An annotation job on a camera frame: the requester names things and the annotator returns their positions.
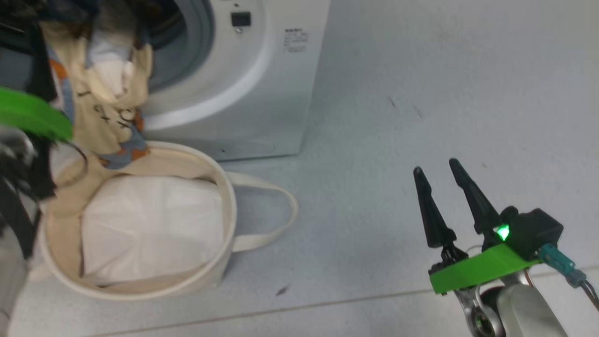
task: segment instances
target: orange fabric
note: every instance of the orange fabric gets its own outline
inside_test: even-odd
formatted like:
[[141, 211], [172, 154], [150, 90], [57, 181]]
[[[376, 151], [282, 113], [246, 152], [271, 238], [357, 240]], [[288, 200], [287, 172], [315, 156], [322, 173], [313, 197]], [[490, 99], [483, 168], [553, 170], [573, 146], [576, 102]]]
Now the orange fabric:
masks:
[[60, 64], [58, 61], [51, 59], [50, 67], [52, 68], [52, 70], [54, 70], [54, 73], [56, 74], [56, 77], [58, 77], [58, 80], [60, 81], [61, 84], [64, 79], [68, 78], [65, 67], [63, 67], [62, 64]]
[[137, 160], [149, 153], [150, 153], [150, 150], [148, 148], [145, 148], [143, 150], [133, 149], [133, 150], [131, 150], [131, 160]]
[[139, 131], [144, 131], [144, 119], [141, 117], [141, 113], [139, 110], [135, 111], [135, 116], [133, 117], [133, 125]]

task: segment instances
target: white cloth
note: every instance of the white cloth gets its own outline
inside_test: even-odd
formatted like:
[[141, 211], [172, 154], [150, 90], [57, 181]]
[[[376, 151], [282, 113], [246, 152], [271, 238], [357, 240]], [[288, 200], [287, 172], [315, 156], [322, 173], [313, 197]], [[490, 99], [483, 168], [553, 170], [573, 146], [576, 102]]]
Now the white cloth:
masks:
[[96, 285], [186, 272], [214, 259], [224, 243], [221, 197], [206, 180], [115, 177], [81, 221], [83, 278]]
[[129, 62], [137, 20], [123, 0], [103, 0], [93, 23], [89, 60], [115, 97], [127, 93], [133, 64]]

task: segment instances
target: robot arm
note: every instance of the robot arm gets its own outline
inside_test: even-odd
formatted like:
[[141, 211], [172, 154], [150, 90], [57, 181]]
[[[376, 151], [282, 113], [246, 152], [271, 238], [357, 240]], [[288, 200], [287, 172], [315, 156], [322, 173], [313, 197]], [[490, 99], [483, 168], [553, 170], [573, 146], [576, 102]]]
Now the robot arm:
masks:
[[68, 119], [45, 101], [0, 88], [0, 336], [29, 273], [37, 203], [54, 195], [50, 147], [71, 136]]
[[[456, 295], [473, 336], [567, 336], [527, 277], [528, 268], [539, 263], [559, 271], [572, 287], [582, 287], [599, 310], [586, 275], [556, 248], [563, 231], [558, 221], [540, 209], [519, 213], [510, 206], [498, 214], [459, 161], [451, 159], [449, 165], [466, 195], [474, 229], [484, 237], [479, 255], [469, 257], [453, 244], [456, 235], [438, 211], [420, 167], [414, 169], [414, 179], [428, 246], [443, 248], [442, 262], [428, 272], [432, 287], [437, 294]], [[481, 286], [495, 280], [504, 286], [480, 293]]]

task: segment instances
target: green led light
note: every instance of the green led light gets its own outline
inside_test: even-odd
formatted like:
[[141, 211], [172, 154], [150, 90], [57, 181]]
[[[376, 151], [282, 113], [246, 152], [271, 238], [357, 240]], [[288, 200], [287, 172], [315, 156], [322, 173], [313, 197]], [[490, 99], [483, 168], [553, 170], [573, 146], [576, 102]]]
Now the green led light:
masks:
[[503, 225], [503, 226], [499, 227], [497, 229], [497, 234], [499, 234], [499, 237], [501, 238], [501, 240], [505, 241], [507, 239], [507, 236], [510, 234], [510, 226]]

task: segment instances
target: connector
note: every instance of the connector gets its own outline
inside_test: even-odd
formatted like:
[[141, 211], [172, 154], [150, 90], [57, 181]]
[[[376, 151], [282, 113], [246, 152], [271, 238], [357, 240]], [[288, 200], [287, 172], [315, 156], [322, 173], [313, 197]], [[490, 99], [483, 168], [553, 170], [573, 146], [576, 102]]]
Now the connector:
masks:
[[576, 263], [550, 243], [539, 250], [539, 260], [564, 275], [572, 288], [578, 288], [586, 281], [586, 274], [575, 268]]

